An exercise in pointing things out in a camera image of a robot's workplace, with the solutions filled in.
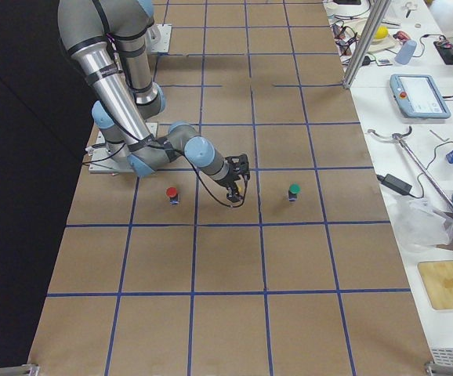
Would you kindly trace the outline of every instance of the green bottle cap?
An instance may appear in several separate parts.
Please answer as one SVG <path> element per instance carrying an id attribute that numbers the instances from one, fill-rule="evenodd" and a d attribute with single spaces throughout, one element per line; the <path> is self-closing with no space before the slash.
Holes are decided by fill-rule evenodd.
<path id="1" fill-rule="evenodd" d="M 289 186 L 289 192 L 291 192 L 292 194 L 298 194 L 300 190 L 301 188 L 298 184 L 292 184 Z"/>

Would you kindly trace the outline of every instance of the plastic bag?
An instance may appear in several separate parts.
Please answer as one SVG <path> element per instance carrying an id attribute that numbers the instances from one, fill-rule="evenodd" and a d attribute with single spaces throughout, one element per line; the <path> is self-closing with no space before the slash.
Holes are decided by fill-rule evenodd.
<path id="1" fill-rule="evenodd" d="M 453 219 L 432 206 L 425 198 L 400 197 L 393 224 L 396 238 L 404 245 L 450 244 Z"/>

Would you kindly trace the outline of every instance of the lemon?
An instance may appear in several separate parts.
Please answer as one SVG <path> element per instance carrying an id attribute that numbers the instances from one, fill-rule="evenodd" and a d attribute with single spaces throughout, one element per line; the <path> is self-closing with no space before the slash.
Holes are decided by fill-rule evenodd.
<path id="1" fill-rule="evenodd" d="M 389 29 L 385 26 L 380 26 L 375 34 L 375 39 L 384 39 L 389 34 Z"/>

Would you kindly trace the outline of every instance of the red bottle cap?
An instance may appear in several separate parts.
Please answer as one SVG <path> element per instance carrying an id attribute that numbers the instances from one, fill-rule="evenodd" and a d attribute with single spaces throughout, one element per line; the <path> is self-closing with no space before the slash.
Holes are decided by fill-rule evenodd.
<path id="1" fill-rule="evenodd" d="M 178 195 L 178 190 L 174 186 L 170 186 L 166 191 L 165 194 L 169 198 L 174 198 Z"/>

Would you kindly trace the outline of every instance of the black wall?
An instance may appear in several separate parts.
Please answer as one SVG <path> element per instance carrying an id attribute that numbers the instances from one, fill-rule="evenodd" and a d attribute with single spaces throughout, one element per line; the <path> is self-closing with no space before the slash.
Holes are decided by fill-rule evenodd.
<path id="1" fill-rule="evenodd" d="M 27 362 L 92 127 L 57 4 L 0 0 L 0 367 Z"/>

